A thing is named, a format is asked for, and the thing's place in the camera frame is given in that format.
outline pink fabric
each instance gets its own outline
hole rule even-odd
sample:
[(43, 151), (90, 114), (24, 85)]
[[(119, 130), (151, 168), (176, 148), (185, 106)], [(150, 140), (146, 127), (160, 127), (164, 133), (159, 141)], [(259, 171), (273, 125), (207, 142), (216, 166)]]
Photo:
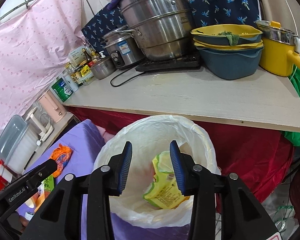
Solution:
[(104, 138), (105, 142), (109, 141), (110, 139), (112, 139), (114, 137), (113, 134), (106, 132), (106, 129), (101, 127), (101, 126), (97, 126), (101, 136)]
[(81, 0), (36, 0), (0, 25), (0, 133), (23, 115), (83, 44)]

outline garbage bag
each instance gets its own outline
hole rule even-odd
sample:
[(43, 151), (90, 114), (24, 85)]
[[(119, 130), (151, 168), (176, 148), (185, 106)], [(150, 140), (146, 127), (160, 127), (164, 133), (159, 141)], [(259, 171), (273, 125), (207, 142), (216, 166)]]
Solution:
[(120, 197), (110, 197), (112, 213), (141, 228), (182, 227), (190, 223), (193, 197), (175, 209), (159, 209), (142, 198), (153, 180), (152, 159), (169, 150), (172, 140), (176, 140), (181, 152), (190, 154), (195, 163), (220, 174), (209, 135), (191, 120), (175, 115), (156, 115), (138, 120), (109, 140), (94, 163), (94, 169), (108, 164), (113, 155), (122, 153), (126, 141), (132, 143), (126, 188)]

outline blue patterned cloth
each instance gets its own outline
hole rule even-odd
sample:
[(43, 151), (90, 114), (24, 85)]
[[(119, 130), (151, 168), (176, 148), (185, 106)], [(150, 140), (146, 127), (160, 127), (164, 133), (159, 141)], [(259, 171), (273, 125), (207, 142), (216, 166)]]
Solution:
[[(259, 19), (258, 0), (189, 0), (197, 27), (215, 24), (247, 24), (255, 26)], [(120, 9), (98, 12), (82, 29), (89, 43), (97, 50), (104, 50), (101, 38), (111, 30), (125, 25)]]

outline white wooden counter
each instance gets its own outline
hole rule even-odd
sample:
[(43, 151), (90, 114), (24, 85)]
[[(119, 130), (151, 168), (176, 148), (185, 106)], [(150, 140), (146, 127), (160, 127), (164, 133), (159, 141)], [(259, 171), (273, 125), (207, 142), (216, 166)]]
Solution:
[[(114, 88), (117, 75), (82, 86), (65, 103), (135, 114), (177, 114), (191, 120), (300, 132), (300, 98), (288, 78), (259, 68), (226, 81), (208, 69), (147, 74)], [(130, 70), (114, 84), (136, 74)]]

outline kettle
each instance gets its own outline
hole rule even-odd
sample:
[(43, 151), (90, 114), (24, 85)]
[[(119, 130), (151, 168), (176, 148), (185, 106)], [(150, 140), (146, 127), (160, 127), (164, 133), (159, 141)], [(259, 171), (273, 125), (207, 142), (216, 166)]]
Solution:
[(66, 115), (66, 109), (50, 90), (45, 92), (38, 101), (55, 123)]
[(296, 52), (298, 36), (281, 28), (278, 22), (256, 21), (257, 28), (263, 31), (262, 40), (265, 46), (260, 66), (278, 76), (292, 74), (293, 64), (300, 69), (300, 54)]

